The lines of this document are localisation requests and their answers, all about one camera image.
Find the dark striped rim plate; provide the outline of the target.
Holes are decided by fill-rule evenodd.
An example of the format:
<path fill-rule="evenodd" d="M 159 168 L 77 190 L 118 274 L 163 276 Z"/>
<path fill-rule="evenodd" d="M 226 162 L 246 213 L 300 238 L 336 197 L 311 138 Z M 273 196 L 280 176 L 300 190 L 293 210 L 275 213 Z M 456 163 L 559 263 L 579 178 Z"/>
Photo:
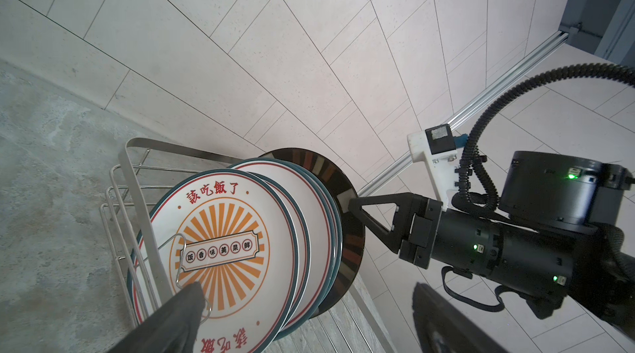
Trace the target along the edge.
<path fill-rule="evenodd" d="M 344 297 L 360 271 L 365 249 L 365 227 L 346 209 L 348 201 L 357 196 L 357 191 L 334 162 L 317 152 L 302 148 L 282 148 L 267 152 L 264 157 L 289 161 L 312 172 L 337 205 L 343 235 L 342 260 L 331 290 L 318 307 L 317 315 L 321 315 Z"/>

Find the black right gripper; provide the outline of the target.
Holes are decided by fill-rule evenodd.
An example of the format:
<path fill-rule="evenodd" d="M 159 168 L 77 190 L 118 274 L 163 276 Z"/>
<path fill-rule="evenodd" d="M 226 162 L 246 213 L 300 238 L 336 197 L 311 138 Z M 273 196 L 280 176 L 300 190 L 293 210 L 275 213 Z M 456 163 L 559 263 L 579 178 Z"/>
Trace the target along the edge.
<path fill-rule="evenodd" d="M 389 222 L 380 206 L 393 208 Z M 468 279 L 499 284 L 529 303 L 560 303 L 571 281 L 565 242 L 501 222 L 443 210 L 437 200 L 412 193 L 358 197 L 349 212 L 400 259 L 426 269 L 432 260 Z"/>

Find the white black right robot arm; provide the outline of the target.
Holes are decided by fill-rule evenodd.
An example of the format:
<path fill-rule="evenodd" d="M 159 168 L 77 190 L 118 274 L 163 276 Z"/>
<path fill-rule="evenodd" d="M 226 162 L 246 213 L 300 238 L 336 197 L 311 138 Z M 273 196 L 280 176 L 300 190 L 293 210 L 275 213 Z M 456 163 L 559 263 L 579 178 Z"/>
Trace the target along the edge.
<path fill-rule="evenodd" d="M 352 199 L 349 211 L 401 260 L 497 283 L 541 319 L 566 297 L 634 333 L 634 259 L 616 225 L 633 180 L 616 164 L 518 151 L 502 192 L 476 156 L 456 169 L 450 208 L 418 194 Z"/>

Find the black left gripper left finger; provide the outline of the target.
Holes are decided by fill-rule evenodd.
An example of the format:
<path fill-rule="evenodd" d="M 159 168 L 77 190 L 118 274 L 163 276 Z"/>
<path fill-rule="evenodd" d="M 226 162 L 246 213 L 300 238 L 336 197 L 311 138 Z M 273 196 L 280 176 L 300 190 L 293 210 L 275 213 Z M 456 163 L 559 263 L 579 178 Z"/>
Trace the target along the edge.
<path fill-rule="evenodd" d="M 109 352 L 192 353 L 205 307 L 201 284 L 188 285 Z"/>

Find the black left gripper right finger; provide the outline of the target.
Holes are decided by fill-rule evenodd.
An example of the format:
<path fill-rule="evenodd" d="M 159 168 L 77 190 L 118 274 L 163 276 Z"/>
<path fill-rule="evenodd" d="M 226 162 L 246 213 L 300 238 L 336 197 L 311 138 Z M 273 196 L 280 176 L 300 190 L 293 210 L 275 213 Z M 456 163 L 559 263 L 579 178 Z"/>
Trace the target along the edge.
<path fill-rule="evenodd" d="M 427 284 L 414 287 L 413 323 L 422 352 L 506 352 Z"/>

